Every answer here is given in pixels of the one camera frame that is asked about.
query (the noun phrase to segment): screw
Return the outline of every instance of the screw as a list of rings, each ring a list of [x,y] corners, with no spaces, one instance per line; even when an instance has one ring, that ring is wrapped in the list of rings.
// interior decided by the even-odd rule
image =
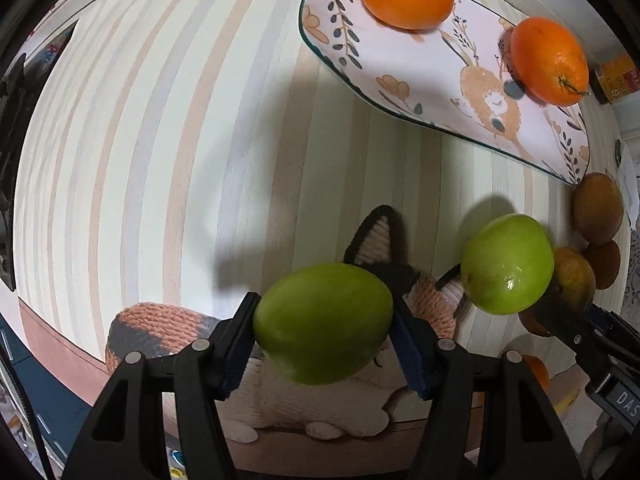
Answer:
[[[136,364],[138,361],[140,361],[140,359],[142,359],[142,354],[137,350],[134,350],[133,352],[129,352],[124,357],[124,361],[130,365]]]
[[[519,363],[522,361],[522,356],[520,355],[519,352],[516,352],[515,350],[509,350],[507,352],[507,361],[510,363]]]
[[[444,337],[438,340],[438,348],[440,348],[440,350],[444,350],[445,352],[450,352],[455,347],[456,347],[456,343],[455,341],[453,341],[453,339]]]
[[[196,352],[202,352],[209,348],[209,340],[208,339],[196,339],[193,343],[191,343],[191,348],[193,348]]]

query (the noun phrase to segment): wooden table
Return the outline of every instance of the wooden table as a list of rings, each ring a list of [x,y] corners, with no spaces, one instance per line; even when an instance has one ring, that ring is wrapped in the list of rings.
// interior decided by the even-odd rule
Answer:
[[[409,262],[434,276],[460,260],[473,232],[511,211],[536,218],[556,244],[580,243],[570,187],[364,103],[302,44],[299,2],[97,0],[83,15],[24,145],[15,267],[20,297],[88,354],[104,358],[111,320],[139,301],[231,316],[246,291],[340,260],[383,203],[404,217]],[[511,21],[524,16],[484,3]],[[590,171],[615,173],[611,107],[594,98],[580,106]],[[620,274],[596,294],[608,310],[622,304],[629,237],[624,222]],[[516,338],[552,374],[573,361],[556,339],[527,335],[517,316],[473,309],[458,335],[491,355]],[[371,456],[376,442],[350,446]],[[244,465],[262,467],[255,460],[268,447],[248,446]],[[401,455],[382,466],[400,467]]]

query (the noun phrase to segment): oval plate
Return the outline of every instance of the oval plate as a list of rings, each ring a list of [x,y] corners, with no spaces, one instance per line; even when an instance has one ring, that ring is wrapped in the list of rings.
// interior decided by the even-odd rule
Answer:
[[[384,25],[361,0],[302,0],[303,41],[365,101],[413,123],[470,140],[569,184],[589,164],[580,107],[538,102],[514,81],[513,22],[503,0],[455,0],[439,28]],[[497,11],[511,16],[507,20]]]

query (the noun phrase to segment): knitted toy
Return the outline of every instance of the knitted toy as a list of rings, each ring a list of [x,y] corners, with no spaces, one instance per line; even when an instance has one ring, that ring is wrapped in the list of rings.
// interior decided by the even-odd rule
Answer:
[[[404,225],[389,206],[374,209],[357,230],[344,255],[348,264],[388,266],[395,294],[404,296],[412,314],[427,320],[440,337],[453,337],[454,313],[463,301],[457,281],[436,289],[436,281],[406,262]],[[179,352],[194,339],[208,337],[219,320],[183,307],[140,303],[111,323],[106,361],[111,373],[132,350],[147,358]],[[406,386],[389,338],[376,357],[354,376],[325,386],[305,386],[285,378],[255,346],[240,387],[216,402],[225,436],[236,442],[258,438],[256,428],[298,428],[318,439],[372,436],[390,420],[384,407]],[[173,396],[166,394],[165,416],[175,418]]]

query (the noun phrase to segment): fox ear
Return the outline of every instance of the fox ear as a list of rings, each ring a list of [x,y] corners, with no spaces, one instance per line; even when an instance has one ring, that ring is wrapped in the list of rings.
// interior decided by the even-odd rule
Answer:
[[[369,213],[344,251],[343,261],[352,265],[406,263],[404,224],[399,213],[388,205]]]
[[[469,57],[469,54],[465,52],[465,49],[458,43],[458,40],[452,38],[449,34],[444,31],[440,31],[440,35],[442,36],[442,40],[449,45],[449,48],[453,50],[456,54],[460,56],[460,59],[465,62],[467,66],[473,66],[473,61]]]

